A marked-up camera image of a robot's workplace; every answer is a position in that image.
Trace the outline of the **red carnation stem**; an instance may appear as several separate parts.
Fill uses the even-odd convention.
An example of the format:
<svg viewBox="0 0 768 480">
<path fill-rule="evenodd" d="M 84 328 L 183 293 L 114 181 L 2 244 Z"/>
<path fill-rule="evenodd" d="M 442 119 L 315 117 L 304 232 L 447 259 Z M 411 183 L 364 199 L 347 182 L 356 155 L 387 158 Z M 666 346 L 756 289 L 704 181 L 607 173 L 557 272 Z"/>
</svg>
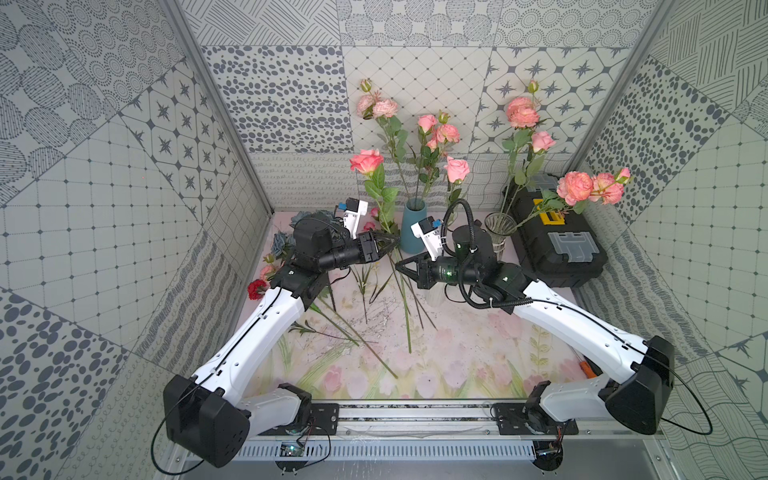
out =
<svg viewBox="0 0 768 480">
<path fill-rule="evenodd" d="M 253 280 L 247 287 L 248 298 L 250 300 L 261 300 L 266 292 L 270 289 L 270 285 L 263 279 Z"/>
</svg>

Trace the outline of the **pink rose single stem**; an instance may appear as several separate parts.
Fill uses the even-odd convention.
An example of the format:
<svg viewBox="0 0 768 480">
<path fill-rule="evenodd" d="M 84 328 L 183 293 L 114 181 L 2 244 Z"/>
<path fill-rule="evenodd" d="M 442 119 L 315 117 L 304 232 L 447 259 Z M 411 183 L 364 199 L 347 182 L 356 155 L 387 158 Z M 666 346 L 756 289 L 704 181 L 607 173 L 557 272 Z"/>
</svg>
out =
<svg viewBox="0 0 768 480">
<path fill-rule="evenodd" d="M 438 177 L 439 148 L 436 139 L 438 119 L 435 115 L 423 115 L 417 122 L 418 147 L 412 151 L 416 171 L 416 198 L 427 201 L 427 196 Z"/>
</svg>

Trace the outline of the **pink carnation spray stem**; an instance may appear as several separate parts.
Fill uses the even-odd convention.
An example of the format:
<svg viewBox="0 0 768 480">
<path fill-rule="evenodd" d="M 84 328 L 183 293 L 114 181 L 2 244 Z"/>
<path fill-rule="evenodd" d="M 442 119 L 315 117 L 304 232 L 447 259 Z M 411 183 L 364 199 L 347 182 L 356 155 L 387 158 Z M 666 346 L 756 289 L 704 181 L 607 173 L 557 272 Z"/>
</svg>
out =
<svg viewBox="0 0 768 480">
<path fill-rule="evenodd" d="M 380 90 L 374 89 L 369 78 L 359 83 L 362 96 L 357 101 L 356 113 L 363 120 L 373 120 L 381 129 L 385 150 L 397 165 L 397 171 L 406 192 L 406 200 L 412 198 L 412 193 L 405 180 L 403 164 L 406 160 L 407 132 L 397 117 L 399 104 L 390 98 L 385 98 Z"/>
</svg>

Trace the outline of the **large pink peony spray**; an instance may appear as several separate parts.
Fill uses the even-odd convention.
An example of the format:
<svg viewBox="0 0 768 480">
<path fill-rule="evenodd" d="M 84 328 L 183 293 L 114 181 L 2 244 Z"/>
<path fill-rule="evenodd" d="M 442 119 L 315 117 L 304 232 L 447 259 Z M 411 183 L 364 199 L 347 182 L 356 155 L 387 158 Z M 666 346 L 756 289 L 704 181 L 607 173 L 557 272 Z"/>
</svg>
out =
<svg viewBox="0 0 768 480">
<path fill-rule="evenodd" d="M 506 117 L 513 128 L 512 136 L 503 142 L 504 151 L 508 154 L 507 161 L 507 186 L 504 190 L 504 199 L 502 201 L 501 212 L 509 213 L 512 202 L 516 198 L 517 194 L 524 187 L 532 184 L 532 180 L 526 186 L 519 187 L 515 184 L 514 175 L 517 169 L 526 160 L 526 148 L 519 149 L 517 142 L 519 139 L 517 135 L 521 130 L 533 129 L 538 130 L 538 127 L 542 125 L 543 120 L 538 112 L 540 103 L 536 99 L 536 92 L 539 90 L 539 83 L 536 80 L 531 80 L 525 88 L 525 94 L 513 99 L 506 107 Z"/>
</svg>

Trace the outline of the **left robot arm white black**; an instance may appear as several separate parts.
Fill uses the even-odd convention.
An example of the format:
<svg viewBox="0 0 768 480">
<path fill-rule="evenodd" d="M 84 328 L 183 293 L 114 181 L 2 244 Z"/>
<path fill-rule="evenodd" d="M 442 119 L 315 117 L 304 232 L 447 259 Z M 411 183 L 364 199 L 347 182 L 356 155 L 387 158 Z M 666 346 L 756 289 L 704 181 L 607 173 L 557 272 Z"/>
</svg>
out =
<svg viewBox="0 0 768 480">
<path fill-rule="evenodd" d="M 261 303 L 226 344 L 193 375 L 174 376 L 163 391 L 168 439 L 217 468 L 252 434 L 274 428 L 310 430 L 312 396 L 288 383 L 248 397 L 254 373 L 282 335 L 330 285 L 335 269 L 374 263 L 399 243 L 376 231 L 356 233 L 351 220 L 311 214 L 296 222 L 295 244 Z"/>
</svg>

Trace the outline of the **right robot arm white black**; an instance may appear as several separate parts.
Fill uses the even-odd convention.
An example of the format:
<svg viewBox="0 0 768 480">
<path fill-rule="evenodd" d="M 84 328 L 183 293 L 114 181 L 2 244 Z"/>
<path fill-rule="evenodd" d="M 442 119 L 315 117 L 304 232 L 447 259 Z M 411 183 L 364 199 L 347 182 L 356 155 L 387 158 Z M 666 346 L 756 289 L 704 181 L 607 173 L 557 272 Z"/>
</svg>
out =
<svg viewBox="0 0 768 480">
<path fill-rule="evenodd" d="M 418 288 L 437 283 L 458 287 L 477 310 L 503 310 L 553 334 L 595 364 L 591 379 L 542 381 L 529 394 L 523 414 L 543 432 L 579 419 L 613 419 L 629 430 L 654 434 L 674 385 L 673 345 L 645 340 L 596 318 L 552 290 L 520 265 L 498 260 L 490 235 L 474 225 L 456 229 L 454 248 L 444 242 L 440 221 L 427 218 L 410 227 L 425 252 L 396 265 Z"/>
</svg>

